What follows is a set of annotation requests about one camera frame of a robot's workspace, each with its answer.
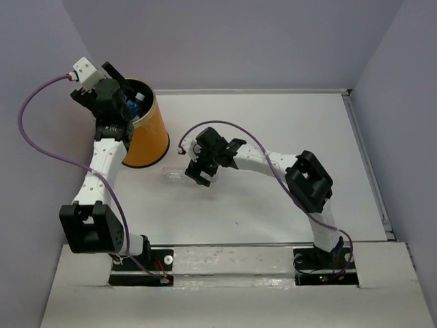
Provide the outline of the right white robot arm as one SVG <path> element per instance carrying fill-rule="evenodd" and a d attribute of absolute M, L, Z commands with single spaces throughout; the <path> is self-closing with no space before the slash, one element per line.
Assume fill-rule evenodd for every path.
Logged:
<path fill-rule="evenodd" d="M 293 203 L 309 218 L 313 249 L 308 261 L 317 269 L 329 268 L 339 260 L 344 245 L 327 203 L 333 195 L 333 179 L 314 153 L 280 154 L 269 152 L 258 141 L 227 141 L 212 127 L 196 138 L 183 136 L 178 152 L 190 157 L 186 176 L 209 187 L 220 167 L 246 170 L 276 178 Z"/>

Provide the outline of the blue label plastic bottle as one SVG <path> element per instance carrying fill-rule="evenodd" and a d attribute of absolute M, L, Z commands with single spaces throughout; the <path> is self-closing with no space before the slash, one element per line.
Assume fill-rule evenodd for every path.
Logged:
<path fill-rule="evenodd" d="M 130 112 L 132 113 L 132 121 L 138 120 L 139 106 L 137 104 L 137 101 L 127 100 L 126 105 L 130 109 Z"/>

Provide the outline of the clear bottle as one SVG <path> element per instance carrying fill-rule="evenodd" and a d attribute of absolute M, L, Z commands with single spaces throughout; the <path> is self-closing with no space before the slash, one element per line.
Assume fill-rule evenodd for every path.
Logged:
<path fill-rule="evenodd" d="M 195 185 L 195 181 L 185 174 L 185 169 L 174 167 L 164 167 L 161 172 L 161 180 L 166 185 Z"/>
<path fill-rule="evenodd" d="M 142 93 L 138 92 L 135 96 L 136 106 L 141 107 L 144 104 L 144 100 L 145 100 L 145 96 Z"/>

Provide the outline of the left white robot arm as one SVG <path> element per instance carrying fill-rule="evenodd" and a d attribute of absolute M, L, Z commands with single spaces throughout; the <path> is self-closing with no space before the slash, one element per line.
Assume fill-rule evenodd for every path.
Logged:
<path fill-rule="evenodd" d="M 70 205 L 60 208 L 59 219 L 73 253 L 127 257 L 133 268 L 143 270 L 152 257 L 148 237 L 131 234 L 125 214 L 111 208 L 120 205 L 113 188 L 132 141 L 133 115 L 127 102 L 135 93 L 110 63 L 103 68 L 105 73 L 85 57 L 73 65 L 73 80 L 81 87 L 71 97 L 91 111 L 96 130 L 82 187 Z"/>

